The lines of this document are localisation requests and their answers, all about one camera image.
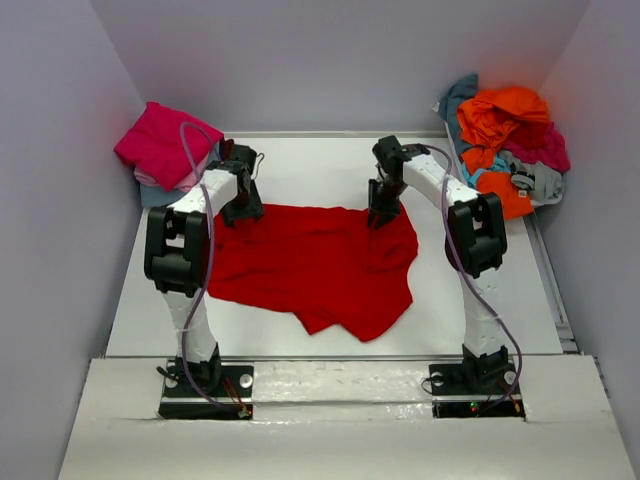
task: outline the orange cloth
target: orange cloth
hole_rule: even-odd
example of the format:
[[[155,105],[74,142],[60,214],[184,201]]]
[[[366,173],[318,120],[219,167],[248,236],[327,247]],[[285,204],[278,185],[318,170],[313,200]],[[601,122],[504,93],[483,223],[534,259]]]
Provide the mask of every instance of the orange cloth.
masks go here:
[[[551,123],[546,102],[523,87],[482,90],[460,104],[457,116],[462,140],[473,145],[461,155],[471,175],[493,165],[507,138],[525,148],[544,146]]]
[[[511,183],[511,174],[507,172],[484,172],[478,178],[476,188],[480,193],[493,192],[502,202],[502,215],[505,220],[522,217],[533,212],[529,196],[521,197],[520,191]]]

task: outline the cable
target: cable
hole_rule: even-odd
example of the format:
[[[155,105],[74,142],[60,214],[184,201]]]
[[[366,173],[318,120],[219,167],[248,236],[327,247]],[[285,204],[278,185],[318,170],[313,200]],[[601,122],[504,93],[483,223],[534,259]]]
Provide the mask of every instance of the cable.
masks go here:
[[[196,296],[196,298],[194,299],[193,303],[191,304],[191,310],[189,311],[189,314],[187,315],[187,320],[184,322],[182,336],[180,337],[180,348],[182,349],[182,368],[184,369],[184,373],[185,373],[185,375],[187,377],[187,380],[189,381],[189,384],[191,385],[191,388],[193,388],[198,395],[200,395],[202,398],[204,398],[211,405],[213,405],[213,406],[215,406],[217,408],[220,408],[221,410],[235,411],[235,410],[229,409],[224,404],[222,404],[220,402],[217,402],[212,397],[207,395],[207,393],[204,390],[202,390],[200,388],[200,386],[193,379],[193,375],[191,375],[191,371],[189,370],[189,362],[187,362],[187,356],[186,356],[186,351],[187,351],[187,332],[189,330],[189,325],[191,325],[191,321],[193,320],[193,317],[194,317],[194,315],[196,313],[196,309],[200,305],[200,302],[202,301],[202,297],[204,297],[204,292],[206,290],[206,286],[209,285],[209,280],[211,278],[211,270],[213,269],[213,255],[214,255],[214,250],[215,250],[215,241],[214,241],[214,232],[213,232],[213,207],[211,206],[211,199],[209,198],[209,192],[207,191],[207,187],[204,185],[204,183],[202,183],[202,175],[203,175],[203,173],[200,173],[200,171],[198,170],[198,167],[196,166],[196,162],[193,159],[193,155],[191,153],[191,149],[189,148],[189,144],[187,143],[187,138],[185,136],[185,128],[186,127],[192,127],[192,128],[195,128],[196,130],[198,130],[209,141],[209,143],[211,144],[211,150],[213,152],[215,152],[218,162],[222,163],[222,159],[220,158],[220,155],[218,154],[218,152],[217,152],[217,150],[215,148],[215,144],[213,143],[213,140],[211,140],[211,137],[209,137],[209,135],[207,135],[207,132],[205,132],[200,126],[196,125],[195,123],[182,122],[180,124],[180,140],[182,140],[182,148],[184,148],[184,151],[187,154],[187,159],[189,160],[189,164],[191,165],[191,169],[193,170],[193,173],[195,174],[196,178],[198,179],[198,182],[200,184],[200,188],[202,189],[202,194],[204,195],[204,201],[205,201],[206,211],[207,211],[207,213],[206,213],[207,225],[208,225],[208,228],[209,228],[209,237],[210,237],[209,256],[208,256],[208,260],[207,260],[207,271],[206,271],[205,279],[204,279],[204,287],[200,289],[200,291],[198,292],[198,295]]]
[[[253,176],[251,180],[256,180],[258,178],[258,174],[260,173],[260,164],[262,163],[262,160],[264,160],[264,153],[260,152],[257,158],[258,158],[258,163],[256,164],[256,174]]]
[[[455,244],[453,242],[453,236],[451,235],[449,222],[447,222],[448,209],[446,208],[447,185],[449,184],[449,177],[451,176],[451,172],[453,171],[453,160],[451,159],[451,156],[446,151],[444,151],[439,147],[436,147],[434,145],[426,145],[426,144],[423,144],[423,146],[431,150],[435,150],[436,152],[444,155],[444,157],[447,159],[447,171],[442,181],[442,196],[440,198],[440,210],[442,213],[442,223],[444,223],[444,230],[447,235],[447,243],[449,244],[451,252],[453,253],[453,259],[455,261],[456,267],[458,268],[458,272],[460,272],[460,275],[464,280],[464,283],[466,283],[467,287],[469,287],[469,290],[471,291],[473,296],[476,297],[476,299],[480,302],[480,304],[487,309],[489,314],[495,318],[496,322],[498,323],[498,325],[500,326],[504,334],[509,338],[509,340],[511,340],[511,343],[513,343],[513,346],[516,349],[516,356],[518,357],[518,367],[516,369],[516,376],[513,379],[513,382],[511,383],[509,390],[506,391],[504,395],[502,395],[502,397],[500,397],[498,400],[491,403],[491,405],[489,405],[485,409],[485,411],[487,411],[492,409],[499,403],[504,402],[507,398],[510,398],[511,394],[515,391],[516,387],[518,386],[518,382],[520,381],[520,374],[522,373],[522,350],[520,350],[520,345],[518,345],[518,342],[516,342],[516,339],[513,337],[513,335],[505,325],[504,321],[500,318],[500,315],[498,315],[498,312],[491,305],[489,305],[489,302],[487,302],[484,298],[482,298],[482,295],[480,295],[480,293],[476,290],[475,286],[471,282],[471,279],[469,278],[469,274],[465,271],[462,265],[462,259],[460,258],[460,254],[458,253],[458,250],[456,249]]]
[[[425,383],[427,382],[431,382],[433,380],[433,377],[428,377],[425,378],[422,383],[420,384],[420,388],[422,388],[422,390],[424,390],[425,392],[427,392],[429,395],[433,396],[433,392],[431,392],[430,390],[427,389],[427,387],[424,386]]]
[[[509,391],[509,388],[504,384],[502,380],[498,380],[498,385],[505,392]],[[513,408],[516,410],[517,413],[520,413],[520,405],[518,405],[518,402],[515,401],[515,399],[511,396],[511,394],[509,394],[509,398],[511,399],[511,403],[513,403]]]

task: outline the white platform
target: white platform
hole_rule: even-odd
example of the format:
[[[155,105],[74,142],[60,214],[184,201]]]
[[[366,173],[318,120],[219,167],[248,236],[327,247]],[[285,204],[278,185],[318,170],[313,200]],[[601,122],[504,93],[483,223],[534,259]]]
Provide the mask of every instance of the white platform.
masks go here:
[[[590,357],[525,357],[526,422],[434,420],[426,362],[259,362],[254,421],[166,421],[161,363],[93,361],[61,480],[634,478]]]
[[[449,150],[446,138],[401,138]],[[367,207],[367,180],[376,175],[376,138],[241,138],[264,152],[258,188],[264,203]],[[382,337],[363,344],[334,326],[309,336],[291,314],[206,298],[210,322],[224,357],[406,357],[459,355],[464,337],[462,291],[444,256],[439,211],[417,192],[402,201],[418,234],[418,258],[409,272],[414,303]],[[146,215],[124,282],[107,356],[172,356],[177,342],[169,312],[144,277]],[[523,352],[561,353],[554,313],[545,294],[531,240],[521,219],[507,223],[508,252],[500,269],[497,305]],[[384,292],[380,292],[384,301]]]

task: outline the red cloth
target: red cloth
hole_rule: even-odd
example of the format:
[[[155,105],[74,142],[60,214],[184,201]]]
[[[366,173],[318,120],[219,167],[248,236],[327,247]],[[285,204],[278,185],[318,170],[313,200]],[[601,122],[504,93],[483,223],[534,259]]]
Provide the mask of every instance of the red cloth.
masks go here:
[[[518,138],[509,137],[504,143],[505,149],[513,153],[514,157],[523,163],[535,165],[538,162],[564,173],[571,168],[564,137],[555,129],[553,123],[544,134],[546,145],[540,148],[530,148],[517,141]]]
[[[114,151],[122,163],[137,166],[170,191],[193,171],[180,140],[182,122],[192,122],[201,127],[214,144],[223,137],[221,132],[188,113],[147,102],[145,111]],[[200,163],[211,150],[211,144],[193,127],[185,129],[185,136],[196,164]]]
[[[342,325],[363,342],[413,301],[407,272],[418,240],[407,214],[378,230],[367,212],[265,205],[265,216],[226,227],[215,219],[212,297],[293,312],[309,334]]]

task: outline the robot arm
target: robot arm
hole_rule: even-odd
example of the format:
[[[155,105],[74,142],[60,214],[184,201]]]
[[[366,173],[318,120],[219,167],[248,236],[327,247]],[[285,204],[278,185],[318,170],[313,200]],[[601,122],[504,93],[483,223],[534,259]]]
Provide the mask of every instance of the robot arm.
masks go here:
[[[449,177],[449,174],[422,145],[400,145],[395,136],[380,139],[373,147],[379,177],[369,181],[369,225],[390,222],[400,213],[399,197],[407,186],[424,195],[441,211],[456,253],[465,272],[458,272],[462,285],[466,331],[463,362],[452,375],[455,382],[471,391],[491,387],[511,371],[507,349],[496,319],[478,301],[471,288],[489,303],[497,289],[497,269],[502,264],[507,240],[499,198],[481,194]],[[449,262],[458,269],[449,242],[445,242]]]
[[[212,206],[213,216],[222,212],[224,222],[245,218],[259,220],[264,209],[251,174],[256,152],[234,145],[223,163],[214,164],[202,176]],[[200,184],[182,199],[167,207],[153,208],[147,218],[144,271],[162,292],[169,306],[178,335],[178,354],[174,378],[182,378],[181,358],[186,359],[197,383],[215,388],[220,380],[221,362],[218,344],[209,327],[205,303],[201,301],[188,327],[185,351],[180,339],[194,298],[206,288],[205,277],[210,246],[209,220],[204,192]]]

